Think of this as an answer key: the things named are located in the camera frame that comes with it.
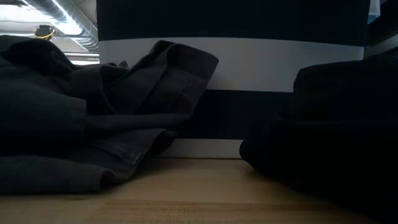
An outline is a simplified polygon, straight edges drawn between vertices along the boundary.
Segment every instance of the gray jacket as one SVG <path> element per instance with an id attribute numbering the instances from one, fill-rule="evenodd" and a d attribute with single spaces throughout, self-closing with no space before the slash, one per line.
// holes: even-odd
<path id="1" fill-rule="evenodd" d="M 78 67 L 53 43 L 0 37 L 0 192 L 94 192 L 168 148 L 218 64 L 156 43 L 132 68 Z"/>

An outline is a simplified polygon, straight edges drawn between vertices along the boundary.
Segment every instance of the ceiling pipe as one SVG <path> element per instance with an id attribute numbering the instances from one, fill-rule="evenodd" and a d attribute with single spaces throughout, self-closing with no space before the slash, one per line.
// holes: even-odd
<path id="1" fill-rule="evenodd" d="M 22 0 L 31 9 L 48 17 L 51 24 L 89 52 L 98 52 L 97 27 L 71 0 Z"/>

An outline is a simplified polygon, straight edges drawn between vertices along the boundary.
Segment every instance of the wall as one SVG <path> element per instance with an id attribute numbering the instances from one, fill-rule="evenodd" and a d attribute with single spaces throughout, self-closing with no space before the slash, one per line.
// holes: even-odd
<path id="1" fill-rule="evenodd" d="M 253 123 L 285 108 L 303 67 L 362 59 L 369 1 L 98 0 L 101 62 L 133 65 L 160 39 L 220 60 L 164 156 L 239 157 Z"/>

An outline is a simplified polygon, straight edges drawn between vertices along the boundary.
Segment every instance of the dark clothing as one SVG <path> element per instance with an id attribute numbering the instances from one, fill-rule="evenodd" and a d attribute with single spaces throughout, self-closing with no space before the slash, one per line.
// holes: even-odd
<path id="1" fill-rule="evenodd" d="M 241 157 L 293 189 L 392 222 L 398 58 L 303 68 L 289 109 L 253 127 Z"/>
<path id="2" fill-rule="evenodd" d="M 0 37 L 0 192 L 92 192 L 168 148 L 218 64 L 160 41 L 131 69 L 78 67 L 51 42 Z"/>

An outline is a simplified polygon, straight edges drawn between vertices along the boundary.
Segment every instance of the wooden surface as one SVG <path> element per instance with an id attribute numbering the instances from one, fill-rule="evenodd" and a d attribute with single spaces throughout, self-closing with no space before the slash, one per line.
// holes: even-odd
<path id="1" fill-rule="evenodd" d="M 154 159 L 100 194 L 0 196 L 0 223 L 373 223 L 241 160 Z"/>

